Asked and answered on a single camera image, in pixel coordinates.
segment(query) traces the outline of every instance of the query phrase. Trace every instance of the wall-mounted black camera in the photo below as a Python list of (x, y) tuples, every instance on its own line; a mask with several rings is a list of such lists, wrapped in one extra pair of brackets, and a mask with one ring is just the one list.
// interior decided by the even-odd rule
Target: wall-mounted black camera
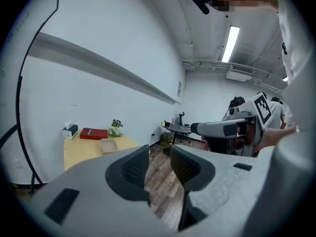
[(199, 8), (200, 10), (205, 14), (209, 14), (209, 8), (205, 4), (207, 4), (206, 0), (192, 0)]

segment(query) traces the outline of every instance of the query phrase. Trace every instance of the white shirt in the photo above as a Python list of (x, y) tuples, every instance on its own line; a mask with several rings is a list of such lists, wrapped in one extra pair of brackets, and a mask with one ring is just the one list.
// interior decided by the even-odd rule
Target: white shirt
[(267, 101), (270, 111), (273, 115), (273, 118), (268, 128), (281, 129), (281, 117), (285, 115), (282, 104), (273, 101)]
[[(314, 36), (291, 0), (278, 0), (278, 8), (281, 33), (287, 51), (287, 55), (282, 54), (282, 57), (288, 77), (287, 83), (290, 85), (304, 68), (313, 66), (316, 45)], [(296, 123), (290, 108), (286, 111), (285, 123)]]

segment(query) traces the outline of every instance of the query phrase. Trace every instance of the white sleeve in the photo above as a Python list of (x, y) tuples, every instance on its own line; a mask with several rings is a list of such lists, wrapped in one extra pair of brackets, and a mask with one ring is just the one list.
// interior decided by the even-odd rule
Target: white sleeve
[[(279, 22), (287, 55), (282, 53), (288, 84), (308, 65), (315, 54), (315, 40), (301, 13), (291, 0), (278, 0)], [(296, 123), (290, 108), (286, 110), (285, 123)]]

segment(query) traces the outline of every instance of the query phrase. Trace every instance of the wooden table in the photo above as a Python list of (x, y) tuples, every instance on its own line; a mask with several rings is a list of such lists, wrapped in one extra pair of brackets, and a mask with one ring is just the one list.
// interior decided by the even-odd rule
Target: wooden table
[[(64, 143), (64, 169), (65, 171), (79, 162), (104, 156), (99, 140), (80, 139), (81, 130), (72, 139), (65, 139)], [(138, 147), (139, 144), (128, 136), (113, 138), (118, 145), (118, 151)]]

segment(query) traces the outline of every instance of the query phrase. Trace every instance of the ceiling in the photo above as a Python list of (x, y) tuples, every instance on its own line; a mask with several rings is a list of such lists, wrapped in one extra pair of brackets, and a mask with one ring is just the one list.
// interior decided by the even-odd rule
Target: ceiling
[(236, 8), (234, 12), (220, 12), (210, 7), (210, 13), (204, 15), (192, 0), (150, 1), (165, 21), (186, 71), (224, 73), (222, 63), (214, 62), (221, 61), (230, 25), (234, 25), (240, 32), (230, 62), (256, 68), (254, 79), (259, 84), (276, 91), (286, 87), (282, 81), (286, 76), (282, 36), (272, 10)]

